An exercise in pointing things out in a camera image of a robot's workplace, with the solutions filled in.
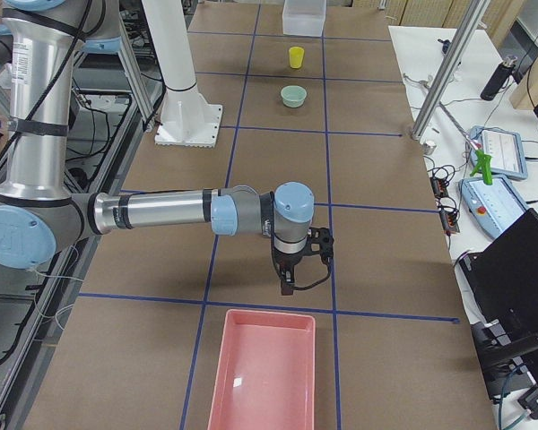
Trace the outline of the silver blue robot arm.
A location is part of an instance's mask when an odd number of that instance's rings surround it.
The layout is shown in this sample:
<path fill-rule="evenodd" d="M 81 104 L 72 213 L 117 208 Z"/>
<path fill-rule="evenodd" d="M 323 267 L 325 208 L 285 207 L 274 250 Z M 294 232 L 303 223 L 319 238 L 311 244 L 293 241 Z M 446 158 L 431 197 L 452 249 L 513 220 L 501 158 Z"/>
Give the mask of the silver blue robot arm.
<path fill-rule="evenodd" d="M 27 270 L 87 237 L 115 229 L 207 223 L 218 236 L 271 240 L 271 258 L 288 296 L 294 270 L 316 255 L 331 267 L 334 239 L 315 228 L 314 195 L 298 182 L 258 193 L 246 185 L 182 192 L 70 193 L 64 186 L 69 110 L 77 52 L 124 46 L 115 1 L 6 1 L 13 35 L 10 138 L 0 184 L 0 264 Z"/>

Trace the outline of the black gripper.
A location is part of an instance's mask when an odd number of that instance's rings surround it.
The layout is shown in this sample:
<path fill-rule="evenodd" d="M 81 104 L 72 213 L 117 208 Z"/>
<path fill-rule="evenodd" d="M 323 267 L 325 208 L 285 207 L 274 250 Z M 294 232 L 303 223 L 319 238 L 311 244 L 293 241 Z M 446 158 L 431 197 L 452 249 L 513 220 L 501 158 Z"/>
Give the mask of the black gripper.
<path fill-rule="evenodd" d="M 334 238 L 329 228 L 309 227 L 299 242 L 290 243 L 272 236 L 272 261 L 280 280 L 282 296 L 292 296 L 294 292 L 295 267 L 304 257 L 318 256 L 326 267 L 322 280 L 331 277 L 334 259 Z"/>

